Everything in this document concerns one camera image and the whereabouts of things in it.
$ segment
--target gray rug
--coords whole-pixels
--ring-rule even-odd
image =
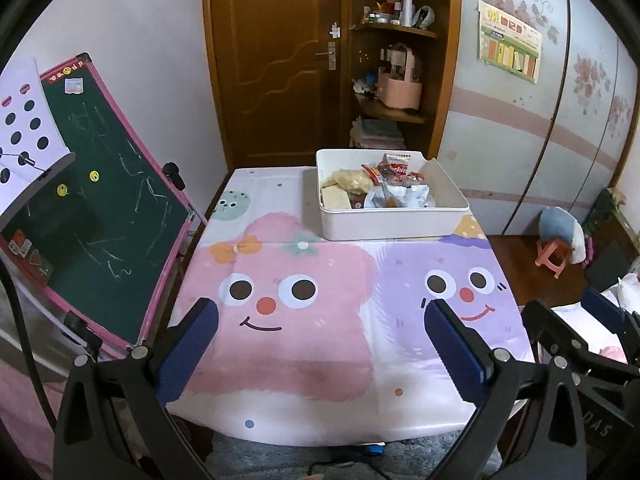
[[[390,442],[376,464],[398,480],[424,480],[453,446],[459,431],[438,436]],[[288,447],[257,444],[216,433],[213,452],[205,460],[216,480],[298,480],[305,477],[313,462],[332,460],[325,447]],[[498,471],[500,454],[497,449],[489,459],[486,476]],[[324,474],[324,480],[374,480],[382,477],[366,464],[347,467],[316,466],[314,474]]]

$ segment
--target table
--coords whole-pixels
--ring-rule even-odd
[[[445,433],[462,401],[424,331],[445,298],[492,347],[532,359],[472,215],[444,238],[329,242],[315,168],[236,170],[196,248],[172,324],[199,297],[220,327],[172,413],[229,436],[338,446]]]

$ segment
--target purple cartoon character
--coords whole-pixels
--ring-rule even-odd
[[[386,336],[399,354],[444,371],[424,330],[424,308],[447,301],[491,347],[529,359],[529,340],[507,280],[485,238],[451,235],[433,241],[394,241],[378,256],[374,291]]]

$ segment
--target orange bow print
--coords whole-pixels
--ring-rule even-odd
[[[262,242],[257,236],[251,235],[240,240],[236,245],[227,242],[213,244],[209,248],[217,264],[230,264],[236,259],[236,254],[254,254],[260,251]]]

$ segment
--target cartoon face print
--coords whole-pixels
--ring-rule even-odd
[[[375,275],[369,253],[320,240],[285,213],[200,248],[176,305],[186,313],[197,298],[211,298],[220,327],[187,388],[333,402],[362,396],[373,364],[359,311]]]
[[[213,209],[212,218],[222,221],[236,220],[249,209],[251,199],[242,191],[224,191]]]
[[[489,243],[457,235],[434,241],[392,242],[378,257],[374,297],[390,341],[400,354],[444,370],[424,330],[424,308],[441,298],[491,348],[517,358],[528,342],[515,300]]]

